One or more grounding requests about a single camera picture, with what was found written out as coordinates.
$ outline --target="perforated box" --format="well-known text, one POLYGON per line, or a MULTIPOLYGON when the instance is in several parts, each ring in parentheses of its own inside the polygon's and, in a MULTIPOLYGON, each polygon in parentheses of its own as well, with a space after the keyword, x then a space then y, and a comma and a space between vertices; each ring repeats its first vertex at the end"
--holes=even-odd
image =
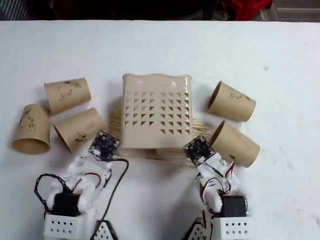
POLYGON ((182 148, 192 140, 189 75, 123 76, 122 148, 182 148))
POLYGON ((44 220, 45 237, 60 239, 82 239, 84 227, 83 216, 60 216, 46 214, 44 220))

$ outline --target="black wire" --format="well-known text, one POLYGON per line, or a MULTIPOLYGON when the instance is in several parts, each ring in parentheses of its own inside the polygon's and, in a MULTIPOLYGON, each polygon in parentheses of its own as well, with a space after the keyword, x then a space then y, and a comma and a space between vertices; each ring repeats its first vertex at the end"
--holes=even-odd
POLYGON ((204 162, 205 165, 210 167, 216 174, 218 174, 220 177, 224 177, 218 170, 216 170, 213 166, 209 165, 206 161, 204 162))
POLYGON ((62 185, 62 191, 63 193, 69 193, 71 192, 70 188, 68 188, 65 180, 63 180, 61 177, 57 176, 57 175, 54 175, 54 174, 50 174, 50 173, 44 173, 44 174, 41 174, 35 181, 35 186, 34 186, 34 193, 35 195, 38 197, 38 199, 40 200, 40 202, 43 204, 44 206, 44 209, 46 212, 50 212, 49 208, 48 208, 48 205, 47 205, 47 202, 40 196, 39 192, 38 192, 38 185, 40 183, 40 180, 43 178, 43 177, 51 177, 51 178, 54 178, 54 179, 57 179, 61 185, 62 185))
MULTIPOLYGON (((121 176, 119 177, 118 182, 115 184, 115 186, 114 186, 114 188, 113 188, 113 190, 112 190, 111 196, 110 196, 110 198, 109 198, 108 205, 106 206, 106 209, 105 209, 105 211, 104 211, 104 214, 102 215, 99 223, 101 223, 101 222, 105 219, 105 217, 106 217, 106 215, 107 215, 107 213, 108 213, 108 210, 109 210, 109 208, 110 208, 112 199, 113 199, 113 197, 114 197, 114 194, 115 194, 115 192, 116 192, 116 190, 117 190, 117 187, 118 187, 119 183, 121 182, 122 178, 124 177, 124 175, 126 174, 128 168, 129 168, 129 161, 128 161, 127 159, 124 159, 124 158, 102 159, 102 161, 104 161, 104 162, 124 162, 124 163, 126 163, 126 166, 125 166, 125 169, 124 169, 123 173, 122 173, 121 176)), ((98 229, 99 229, 99 226, 100 226, 100 224, 98 224, 98 225, 96 226, 96 228, 95 228, 95 230, 94 230, 94 232, 93 232, 93 234, 92 234, 92 236, 91 236, 91 238, 90 238, 91 240, 94 239, 95 234, 96 234, 96 232, 97 232, 98 229)))
POLYGON ((211 233, 210 233, 210 238, 209 238, 209 240, 211 240, 211 237, 212 237, 212 231, 213 231, 213 224, 212 223, 210 223, 210 226, 211 226, 211 233))

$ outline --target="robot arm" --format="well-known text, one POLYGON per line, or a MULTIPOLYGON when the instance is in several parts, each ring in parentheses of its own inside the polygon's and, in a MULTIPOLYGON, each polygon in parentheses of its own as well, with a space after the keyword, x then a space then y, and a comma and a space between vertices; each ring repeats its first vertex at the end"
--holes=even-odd
POLYGON ((227 163, 214 152, 203 136, 183 147, 199 171, 200 198, 204 206, 202 224, 191 226, 185 240, 242 240, 253 237, 253 218, 247 215, 247 199, 239 194, 240 182, 232 174, 234 162, 227 163))
POLYGON ((91 157, 76 157, 60 176, 44 173, 38 177, 34 193, 45 208, 43 235, 46 240, 118 239, 111 223, 104 220, 107 210, 102 219, 97 221, 98 209, 95 201, 112 175, 111 162, 127 163, 116 186, 128 169, 127 160, 111 159, 119 144, 118 139, 100 131, 89 149, 89 152, 93 153, 91 157), (38 193, 38 185, 42 177, 57 179, 51 184, 47 201, 38 193))

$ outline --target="white surface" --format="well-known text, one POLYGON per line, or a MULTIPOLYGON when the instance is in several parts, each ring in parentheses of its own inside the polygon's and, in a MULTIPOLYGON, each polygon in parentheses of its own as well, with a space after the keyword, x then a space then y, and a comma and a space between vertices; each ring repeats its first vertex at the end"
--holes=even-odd
MULTIPOLYGON (((107 117, 121 102, 125 73, 190 74, 193 115, 215 126, 222 118, 204 108, 219 80, 255 99, 251 119, 232 122, 261 146, 250 168, 235 169, 255 239, 319 237, 319 23, 21 21, 0 22, 0 34, 0 239, 42 239, 36 178, 60 173, 72 160, 53 129, 46 154, 10 148, 23 107, 46 102, 44 82, 86 77, 92 101, 52 123, 91 106, 107 117)), ((101 215, 120 165, 101 193, 101 215)), ((107 215, 119 239, 183 237, 201 213, 195 175, 192 168, 132 160, 107 215)), ((50 182, 40 184, 43 196, 50 182)))
POLYGON ((219 240, 243 240, 253 239, 254 218, 245 217, 219 217, 212 221, 215 239, 219 240))

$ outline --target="kraft paper cup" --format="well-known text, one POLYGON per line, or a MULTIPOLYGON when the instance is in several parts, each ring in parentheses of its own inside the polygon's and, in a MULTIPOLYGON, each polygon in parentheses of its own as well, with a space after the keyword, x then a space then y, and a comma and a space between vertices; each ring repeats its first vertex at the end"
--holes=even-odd
POLYGON ((94 107, 53 126, 70 153, 94 138, 100 130, 106 127, 104 120, 94 107))
POLYGON ((25 154, 43 154, 50 149, 48 108, 40 104, 24 107, 12 147, 25 154))
POLYGON ((54 115, 91 100, 85 78, 45 83, 44 89, 54 115))
POLYGON ((254 163, 260 151, 258 144, 225 121, 213 133, 210 145, 223 159, 246 168, 254 163))
POLYGON ((208 112, 247 122, 255 107, 255 100, 220 81, 210 98, 208 112))

